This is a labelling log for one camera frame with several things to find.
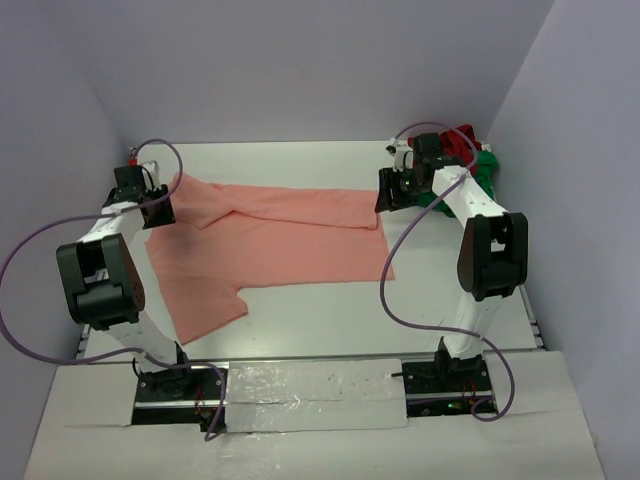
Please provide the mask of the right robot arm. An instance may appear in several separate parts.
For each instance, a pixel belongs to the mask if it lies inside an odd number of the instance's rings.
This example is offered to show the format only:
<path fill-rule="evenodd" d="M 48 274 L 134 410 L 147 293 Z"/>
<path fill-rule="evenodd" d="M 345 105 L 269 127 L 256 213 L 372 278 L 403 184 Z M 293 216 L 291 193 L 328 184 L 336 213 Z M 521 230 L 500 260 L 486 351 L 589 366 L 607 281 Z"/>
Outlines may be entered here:
<path fill-rule="evenodd" d="M 510 213 L 473 178 L 473 164 L 444 153 L 436 133 L 386 147 L 391 167 L 378 172 L 375 211 L 414 207 L 426 193 L 445 203 L 463 228 L 456 272 L 462 289 L 456 324 L 443 327 L 434 377 L 447 391 L 467 382 L 480 361 L 484 340 L 502 300 L 524 283 L 528 269 L 528 220 Z"/>

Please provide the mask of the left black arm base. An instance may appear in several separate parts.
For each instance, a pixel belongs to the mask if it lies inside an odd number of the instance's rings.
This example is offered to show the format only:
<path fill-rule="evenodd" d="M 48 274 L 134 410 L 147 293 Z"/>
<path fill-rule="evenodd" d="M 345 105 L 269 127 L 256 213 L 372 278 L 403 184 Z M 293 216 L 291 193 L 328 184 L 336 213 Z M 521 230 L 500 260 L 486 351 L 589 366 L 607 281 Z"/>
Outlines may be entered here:
<path fill-rule="evenodd" d="M 197 425 L 203 433 L 210 427 L 222 393 L 222 380 L 213 369 L 136 376 L 132 425 Z"/>

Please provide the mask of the salmon pink t shirt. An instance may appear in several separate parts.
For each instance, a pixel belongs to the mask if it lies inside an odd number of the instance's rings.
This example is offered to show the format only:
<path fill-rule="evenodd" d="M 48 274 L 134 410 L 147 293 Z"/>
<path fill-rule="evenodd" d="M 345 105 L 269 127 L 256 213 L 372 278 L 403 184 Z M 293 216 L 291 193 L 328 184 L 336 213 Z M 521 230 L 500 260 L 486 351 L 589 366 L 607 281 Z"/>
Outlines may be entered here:
<path fill-rule="evenodd" d="M 171 182 L 175 222 L 153 229 L 146 251 L 179 342 L 245 316 L 239 292 L 299 284 L 393 279 L 377 194 Z"/>

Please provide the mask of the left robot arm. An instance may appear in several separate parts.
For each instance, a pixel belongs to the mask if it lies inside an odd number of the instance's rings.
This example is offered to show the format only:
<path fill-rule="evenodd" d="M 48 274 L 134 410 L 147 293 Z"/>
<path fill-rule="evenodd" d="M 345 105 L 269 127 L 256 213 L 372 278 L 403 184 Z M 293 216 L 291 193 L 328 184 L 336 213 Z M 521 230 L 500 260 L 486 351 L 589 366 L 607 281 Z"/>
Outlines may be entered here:
<path fill-rule="evenodd" d="M 142 230 L 173 224 L 167 185 L 155 161 L 114 170 L 116 187 L 100 218 L 74 243 L 59 247 L 56 260 L 72 319 L 134 351 L 139 378 L 173 398 L 188 396 L 196 375 L 178 342 L 163 334 L 146 308 L 143 282 L 129 251 Z"/>

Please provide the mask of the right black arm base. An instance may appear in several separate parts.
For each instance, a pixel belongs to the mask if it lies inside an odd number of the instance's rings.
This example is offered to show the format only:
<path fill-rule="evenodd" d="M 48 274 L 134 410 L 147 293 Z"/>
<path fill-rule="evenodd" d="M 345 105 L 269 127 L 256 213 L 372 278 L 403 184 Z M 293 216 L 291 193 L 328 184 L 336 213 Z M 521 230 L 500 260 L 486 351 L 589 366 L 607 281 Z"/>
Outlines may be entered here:
<path fill-rule="evenodd" d="M 497 408 L 484 360 L 475 370 L 444 373 L 435 360 L 402 362 L 391 374 L 403 382 L 407 415 L 410 418 L 494 414 Z"/>

